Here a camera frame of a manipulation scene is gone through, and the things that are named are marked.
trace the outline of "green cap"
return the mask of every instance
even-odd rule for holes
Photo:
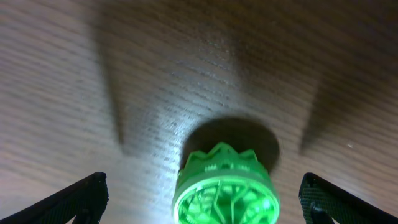
[[[208,154],[189,155],[172,209],[181,224],[274,224],[279,199],[253,150],[238,154],[221,142]]]

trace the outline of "green bottle cap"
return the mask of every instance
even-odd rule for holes
[[[208,154],[189,155],[172,209],[180,224],[274,224],[279,199],[253,150],[238,154],[221,142]]]

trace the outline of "brown surface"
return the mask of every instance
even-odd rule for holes
[[[171,223],[186,138],[225,117],[277,136],[279,223],[306,172],[398,216],[396,1],[121,2],[3,1],[0,218],[100,170],[102,223]]]

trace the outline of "green plastic object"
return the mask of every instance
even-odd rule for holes
[[[179,224],[274,224],[279,199],[253,150],[218,143],[189,155],[178,174],[172,213]]]

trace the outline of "wood grain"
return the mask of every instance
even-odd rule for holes
[[[103,171],[102,223],[172,223],[186,140],[224,118],[276,135],[279,223],[304,223],[306,172],[398,216],[396,1],[2,9],[0,218]]]

